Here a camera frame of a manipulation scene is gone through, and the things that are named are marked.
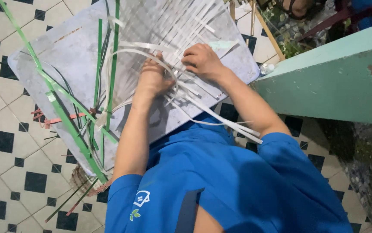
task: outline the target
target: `green wall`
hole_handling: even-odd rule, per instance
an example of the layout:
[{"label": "green wall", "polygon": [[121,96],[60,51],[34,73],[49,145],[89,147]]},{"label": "green wall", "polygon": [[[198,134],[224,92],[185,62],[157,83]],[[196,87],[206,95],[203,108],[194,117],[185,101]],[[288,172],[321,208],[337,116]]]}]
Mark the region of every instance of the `green wall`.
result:
[{"label": "green wall", "polygon": [[282,61],[253,86],[277,113],[372,123],[372,27]]}]

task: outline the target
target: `red chair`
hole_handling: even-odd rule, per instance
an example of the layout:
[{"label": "red chair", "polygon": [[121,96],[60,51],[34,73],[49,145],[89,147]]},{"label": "red chair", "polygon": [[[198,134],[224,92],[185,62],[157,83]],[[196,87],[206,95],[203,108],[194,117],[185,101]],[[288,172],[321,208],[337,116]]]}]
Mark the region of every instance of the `red chair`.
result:
[{"label": "red chair", "polygon": [[298,41],[301,41],[309,36],[315,35],[317,32],[331,27],[333,24],[344,21],[348,18],[351,20],[351,25],[349,30],[354,33],[358,31],[357,23],[366,18],[372,16],[372,6],[366,8],[360,12],[356,12],[352,6],[349,5],[350,0],[335,0],[334,5],[337,13],[330,16],[328,19],[324,20],[322,23],[318,24],[305,34],[303,34]]}]

